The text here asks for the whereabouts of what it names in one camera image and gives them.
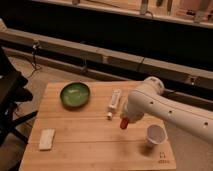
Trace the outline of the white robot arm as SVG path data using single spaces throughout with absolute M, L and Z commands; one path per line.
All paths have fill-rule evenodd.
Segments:
M 147 77 L 129 92 L 121 123 L 136 123 L 147 113 L 213 144 L 213 112 L 170 100 L 162 96 L 163 92 L 159 78 Z

